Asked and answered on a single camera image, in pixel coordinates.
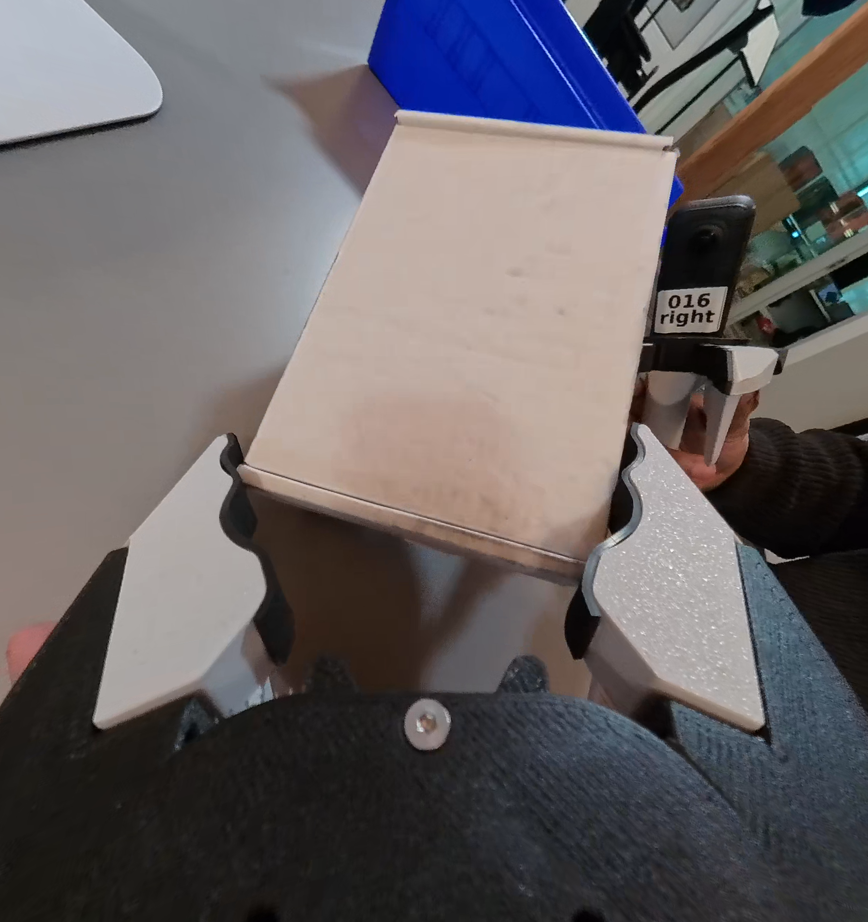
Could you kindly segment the person's right forearm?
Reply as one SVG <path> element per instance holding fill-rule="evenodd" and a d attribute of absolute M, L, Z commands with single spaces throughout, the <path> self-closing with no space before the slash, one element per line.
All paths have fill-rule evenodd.
<path fill-rule="evenodd" d="M 708 497 L 739 536 L 785 559 L 868 549 L 868 440 L 755 419 L 740 467 Z"/>

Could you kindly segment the person's left hand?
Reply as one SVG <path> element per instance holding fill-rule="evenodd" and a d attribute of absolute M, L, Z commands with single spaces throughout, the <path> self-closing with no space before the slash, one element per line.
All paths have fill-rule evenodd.
<path fill-rule="evenodd" d="M 6 647 L 6 666 L 10 683 L 14 684 L 33 661 L 57 625 L 43 621 L 22 628 L 9 639 Z"/>

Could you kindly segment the blue plastic bin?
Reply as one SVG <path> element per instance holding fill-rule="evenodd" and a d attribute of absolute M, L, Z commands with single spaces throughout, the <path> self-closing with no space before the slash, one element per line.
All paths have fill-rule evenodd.
<path fill-rule="evenodd" d="M 386 2 L 367 66 L 398 105 L 358 220 L 393 243 L 625 234 L 639 260 L 683 187 L 562 2 Z"/>

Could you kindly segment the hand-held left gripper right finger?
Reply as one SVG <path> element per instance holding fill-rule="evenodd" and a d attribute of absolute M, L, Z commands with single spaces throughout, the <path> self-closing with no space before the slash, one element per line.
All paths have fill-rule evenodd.
<path fill-rule="evenodd" d="M 675 702 L 743 732 L 766 716 L 739 544 L 650 428 L 630 430 L 631 513 L 589 555 L 581 593 L 598 620 L 589 697 L 638 718 Z"/>

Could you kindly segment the grey desk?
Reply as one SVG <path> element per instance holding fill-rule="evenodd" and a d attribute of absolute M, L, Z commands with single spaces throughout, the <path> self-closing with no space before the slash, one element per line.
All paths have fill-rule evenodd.
<path fill-rule="evenodd" d="M 381 2 L 93 2 L 151 120 L 0 152 L 0 704 L 218 435 L 253 438 L 391 114 Z"/>

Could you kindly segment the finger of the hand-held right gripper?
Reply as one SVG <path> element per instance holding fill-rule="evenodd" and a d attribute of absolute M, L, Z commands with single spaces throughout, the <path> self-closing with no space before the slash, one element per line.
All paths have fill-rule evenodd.
<path fill-rule="evenodd" d="M 776 369 L 776 352 L 755 346 L 703 346 L 704 460 L 714 466 L 741 398 L 766 386 Z"/>
<path fill-rule="evenodd" d="M 695 374 L 649 372 L 645 390 L 645 425 L 666 448 L 679 448 L 695 392 Z"/>

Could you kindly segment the person's right hand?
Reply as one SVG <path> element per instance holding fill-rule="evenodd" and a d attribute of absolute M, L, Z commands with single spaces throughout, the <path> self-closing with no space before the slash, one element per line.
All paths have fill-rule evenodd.
<path fill-rule="evenodd" d="M 685 422 L 682 440 L 671 456 L 688 478 L 703 492 L 719 488 L 744 462 L 749 448 L 749 414 L 738 408 L 726 434 L 721 454 L 712 464 L 704 456 L 706 416 L 694 409 Z"/>

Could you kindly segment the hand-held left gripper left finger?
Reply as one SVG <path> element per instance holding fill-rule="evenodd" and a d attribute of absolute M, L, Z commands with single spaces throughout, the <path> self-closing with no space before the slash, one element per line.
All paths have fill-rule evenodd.
<path fill-rule="evenodd" d="M 129 537 L 98 729 L 189 696 L 229 717 L 293 693 L 293 614 L 254 542 L 243 460 L 232 433 L 217 437 Z"/>

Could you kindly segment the white cardboard mailer box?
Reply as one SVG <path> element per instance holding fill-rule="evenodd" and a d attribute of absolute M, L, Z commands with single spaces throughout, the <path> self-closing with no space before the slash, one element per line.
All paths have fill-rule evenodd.
<path fill-rule="evenodd" d="M 400 110 L 245 483 L 576 582 L 605 537 L 676 159 L 669 136 Z"/>

